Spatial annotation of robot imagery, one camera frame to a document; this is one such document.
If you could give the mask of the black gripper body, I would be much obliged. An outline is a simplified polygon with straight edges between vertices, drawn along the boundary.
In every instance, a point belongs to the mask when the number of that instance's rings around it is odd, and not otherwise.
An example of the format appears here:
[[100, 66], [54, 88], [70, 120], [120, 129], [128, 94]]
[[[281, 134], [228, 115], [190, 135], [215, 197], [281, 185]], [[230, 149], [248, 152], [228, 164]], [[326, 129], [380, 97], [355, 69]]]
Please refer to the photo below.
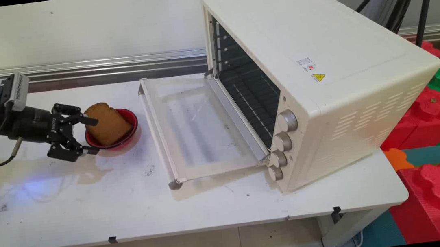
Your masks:
[[38, 108], [25, 107], [15, 111], [8, 107], [0, 107], [0, 136], [10, 140], [35, 143], [60, 143], [58, 134], [59, 114]]

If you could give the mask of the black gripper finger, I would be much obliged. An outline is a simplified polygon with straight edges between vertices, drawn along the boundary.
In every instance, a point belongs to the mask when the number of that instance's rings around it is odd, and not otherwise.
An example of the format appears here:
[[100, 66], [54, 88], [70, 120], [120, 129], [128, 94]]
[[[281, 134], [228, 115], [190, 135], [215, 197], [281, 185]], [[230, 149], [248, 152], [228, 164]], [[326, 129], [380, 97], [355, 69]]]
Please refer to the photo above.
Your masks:
[[83, 125], [96, 126], [98, 124], [98, 119], [94, 119], [82, 113], [80, 107], [58, 104], [52, 108], [52, 115], [55, 119], [55, 124], [59, 127], [67, 126], [67, 125], [76, 125], [81, 123]]
[[50, 143], [50, 149], [47, 157], [64, 160], [67, 162], [76, 162], [79, 157], [86, 155], [97, 155], [99, 148], [93, 146], [83, 146], [78, 142], [71, 132], [50, 133], [46, 136]]

